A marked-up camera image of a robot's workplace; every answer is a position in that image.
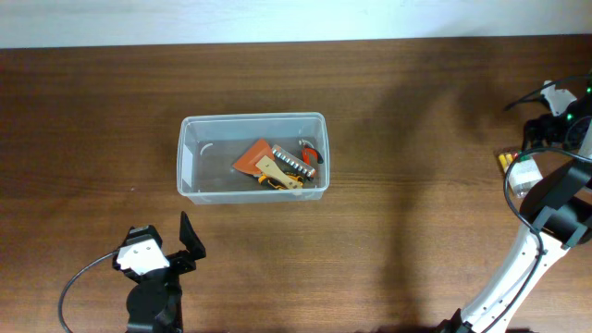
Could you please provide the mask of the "red handled cutting pliers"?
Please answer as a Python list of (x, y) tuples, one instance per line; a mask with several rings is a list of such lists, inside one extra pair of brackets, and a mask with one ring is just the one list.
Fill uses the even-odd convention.
[(299, 145), (302, 147), (302, 161), (307, 164), (312, 164), (312, 159), (319, 165), (324, 163), (324, 158), (315, 147), (306, 140), (300, 140)]

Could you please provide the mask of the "orange scraper wooden handle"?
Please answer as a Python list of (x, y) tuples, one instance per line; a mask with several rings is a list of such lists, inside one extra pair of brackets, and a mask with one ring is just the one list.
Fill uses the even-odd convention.
[(286, 190), (301, 190), (302, 186), (286, 176), (272, 154), (271, 146), (264, 139), (256, 141), (233, 165), (241, 173), (258, 178), (266, 175), (281, 182)]

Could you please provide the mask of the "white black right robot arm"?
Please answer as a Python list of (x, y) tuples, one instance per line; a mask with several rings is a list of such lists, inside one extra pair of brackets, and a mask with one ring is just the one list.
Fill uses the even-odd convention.
[(512, 317), (545, 273), (591, 240), (591, 93), (574, 96), (547, 80), (518, 99), (547, 113), (527, 121), (522, 145), (498, 153), (507, 205), (520, 220), (517, 237), (493, 278), (436, 328), (443, 333), (507, 332)]

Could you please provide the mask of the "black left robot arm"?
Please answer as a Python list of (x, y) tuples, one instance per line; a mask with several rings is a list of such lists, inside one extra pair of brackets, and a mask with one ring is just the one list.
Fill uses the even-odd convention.
[(203, 243), (186, 213), (180, 214), (179, 241), (185, 248), (165, 255), (155, 226), (131, 228), (117, 249), (112, 266), (136, 283), (126, 309), (128, 332), (182, 332), (182, 287), (179, 277), (206, 257)]

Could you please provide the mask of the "orange socket bit holder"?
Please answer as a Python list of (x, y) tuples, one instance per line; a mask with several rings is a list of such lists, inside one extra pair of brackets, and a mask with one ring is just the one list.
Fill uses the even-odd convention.
[(272, 154), (276, 158), (283, 161), (288, 166), (304, 175), (306, 178), (313, 179), (315, 177), (316, 170), (312, 166), (306, 164), (300, 158), (284, 150), (281, 146), (275, 144), (272, 146), (271, 150)]

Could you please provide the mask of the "yellow black long-nose pliers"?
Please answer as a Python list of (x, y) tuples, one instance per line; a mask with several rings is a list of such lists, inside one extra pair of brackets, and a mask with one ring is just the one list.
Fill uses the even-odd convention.
[[(296, 173), (292, 173), (292, 172), (287, 172), (286, 176), (288, 176), (290, 179), (297, 181), (301, 186), (304, 185), (304, 183), (306, 182), (306, 179), (301, 176), (298, 175)], [(279, 182), (276, 179), (271, 179), (270, 177), (266, 176), (266, 175), (262, 175), (261, 177), (258, 178), (258, 182), (261, 185), (265, 185), (273, 190), (286, 190), (286, 187)]]

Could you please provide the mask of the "clear box of coloured bits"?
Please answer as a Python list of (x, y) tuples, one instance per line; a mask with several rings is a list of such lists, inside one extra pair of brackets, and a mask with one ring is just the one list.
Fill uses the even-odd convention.
[(503, 150), (496, 153), (499, 165), (506, 174), (511, 163), (517, 160), (509, 177), (510, 189), (516, 198), (524, 198), (543, 179), (536, 160), (532, 156), (518, 159), (521, 151)]

